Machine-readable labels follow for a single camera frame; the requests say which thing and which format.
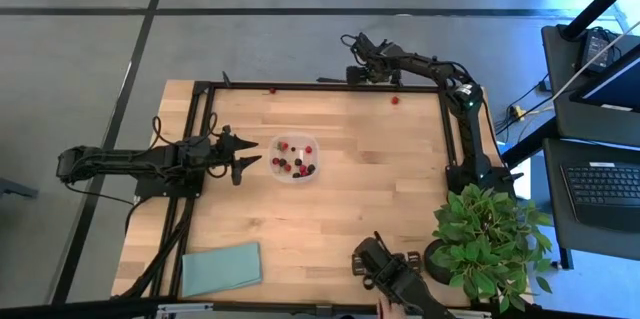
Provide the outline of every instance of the black floor stripe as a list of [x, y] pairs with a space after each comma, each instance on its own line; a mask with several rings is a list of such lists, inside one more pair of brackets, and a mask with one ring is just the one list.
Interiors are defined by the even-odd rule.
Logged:
[[[160, 0], [151, 0], [149, 2], [149, 9], [155, 9], [158, 6], [159, 1]], [[122, 124], [127, 103], [131, 96], [131, 90], [133, 89], [136, 74], [140, 67], [140, 60], [142, 59], [142, 54], [147, 43], [147, 38], [149, 37], [149, 32], [151, 31], [152, 23], [153, 15], [146, 15], [142, 22], [142, 27], [138, 34], [138, 40], [136, 41], [133, 49], [133, 54], [131, 55], [130, 66], [127, 70], [122, 89], [120, 90], [120, 95], [118, 96], [114, 111], [111, 115], [111, 120], [109, 121], [109, 126], [107, 127], [107, 132], [102, 143], [103, 149], [110, 150], [115, 147], [118, 132], [120, 131], [120, 125]], [[104, 176], [96, 177], [90, 182], [88, 191], [99, 193], [103, 184]], [[64, 303], [67, 300], [97, 204], [98, 198], [94, 195], [88, 195], [84, 201], [78, 226], [76, 227], [76, 231], [73, 235], [64, 266], [62, 267], [58, 285], [56, 286], [53, 294], [52, 302], [54, 304]]]
[[[515, 17], [571, 20], [580, 14], [577, 9], [440, 9], [440, 8], [36, 8], [0, 7], [1, 15], [41, 16], [446, 16], [446, 17]], [[615, 11], [608, 10], [600, 20], [615, 20]]]

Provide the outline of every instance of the floor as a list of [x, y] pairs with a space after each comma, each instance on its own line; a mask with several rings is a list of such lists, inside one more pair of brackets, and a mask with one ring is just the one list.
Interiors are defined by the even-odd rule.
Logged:
[[[0, 125], [5, 133], [0, 135], [0, 177], [40, 190], [36, 200], [16, 196], [0, 200], [4, 248], [0, 252], [0, 307], [50, 300], [82, 203], [80, 195], [57, 183], [57, 155], [74, 145], [100, 145], [125, 77], [135, 81], [116, 147], [142, 148], [149, 142], [150, 120], [157, 112], [165, 80], [220, 80], [222, 70], [232, 80], [343, 77], [344, 68], [353, 63], [338, 38], [364, 31], [375, 41], [389, 38], [407, 50], [463, 63], [487, 88], [494, 121], [499, 121], [504, 108], [546, 73], [540, 29], [568, 22], [590, 1], [159, 0], [159, 8], [213, 10], [147, 17], [146, 24], [153, 19], [149, 27], [140, 12], [118, 10], [147, 8], [150, 2], [155, 5], [153, 0], [0, 0]], [[82, 15], [45, 10], [16, 15], [24, 13], [21, 8], [86, 10], [79, 12]], [[246, 10], [224, 12], [223, 8]], [[322, 10], [315, 11], [318, 15], [248, 15], [252, 8], [361, 10], [349, 15]], [[389, 16], [384, 15], [385, 8], [428, 8], [432, 12]], [[449, 9], [468, 9], [468, 16]], [[114, 15], [123, 13], [131, 15]], [[614, 19], [607, 13], [597, 24], [620, 31]], [[136, 46], [144, 44], [139, 39], [147, 34], [146, 45]], [[529, 107], [541, 97], [532, 94], [523, 105]], [[522, 126], [515, 126], [509, 142], [515, 142], [521, 130]], [[133, 181], [108, 178], [103, 193], [131, 198]], [[69, 301], [108, 297], [126, 211], [120, 203], [99, 202]], [[622, 265], [619, 259], [591, 257], [576, 254], [574, 272], [555, 274], [556, 294], [536, 300], [550, 309], [640, 316], [639, 308], [625, 305], [632, 302], [636, 289], [634, 280], [621, 269], [639, 272], [638, 263]], [[602, 271], [591, 270], [595, 264], [589, 263], [617, 269], [601, 280]], [[572, 299], [581, 288], [576, 277], [615, 288], [617, 302], [601, 301], [619, 304], [616, 308], [598, 306], [594, 300], [585, 306], [584, 298], [580, 302]], [[594, 295], [613, 292], [594, 288], [600, 290]]]

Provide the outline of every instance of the wooden table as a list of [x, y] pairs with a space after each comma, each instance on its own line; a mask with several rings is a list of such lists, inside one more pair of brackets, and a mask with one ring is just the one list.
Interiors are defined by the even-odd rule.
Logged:
[[[193, 84], [167, 82], [159, 116], [169, 140], [183, 135]], [[390, 103], [393, 95], [400, 98], [398, 105]], [[434, 240], [433, 211], [446, 200], [448, 164], [437, 95], [217, 89], [213, 108], [219, 128], [230, 124], [239, 137], [259, 143], [241, 156], [266, 157], [273, 136], [301, 131], [318, 141], [321, 166], [317, 178], [297, 185], [275, 180], [265, 157], [244, 172], [238, 187], [229, 177], [206, 176], [187, 253], [257, 241], [264, 281], [190, 299], [374, 304], [376, 291], [365, 290], [362, 277], [351, 274], [354, 248], [374, 230], [392, 252], [422, 253]], [[199, 122], [202, 113], [197, 117]], [[484, 110], [480, 124], [484, 151], [499, 165]], [[131, 218], [113, 294], [128, 289], [156, 254], [167, 203], [167, 198], [152, 198]], [[167, 260], [161, 293], [168, 291], [173, 257]], [[468, 305], [460, 288], [423, 277], [438, 301]]]

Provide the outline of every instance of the potted plant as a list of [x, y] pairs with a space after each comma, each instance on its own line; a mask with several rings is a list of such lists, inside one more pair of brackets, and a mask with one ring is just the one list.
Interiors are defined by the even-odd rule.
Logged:
[[[527, 287], [527, 264], [549, 270], [543, 254], [551, 241], [537, 225], [551, 225], [551, 218], [536, 210], [532, 201], [518, 206], [507, 193], [480, 190], [468, 185], [460, 195], [449, 193], [448, 203], [434, 212], [440, 238], [425, 250], [425, 266], [436, 280], [463, 287], [470, 299], [497, 297], [500, 312], [511, 304], [524, 311], [520, 297]], [[540, 277], [542, 290], [551, 293]]]

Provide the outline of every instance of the laptop keyboard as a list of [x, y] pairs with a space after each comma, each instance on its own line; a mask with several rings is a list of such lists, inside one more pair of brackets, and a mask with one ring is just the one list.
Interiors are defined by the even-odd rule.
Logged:
[[562, 165], [574, 204], [640, 206], [640, 166], [623, 163]]

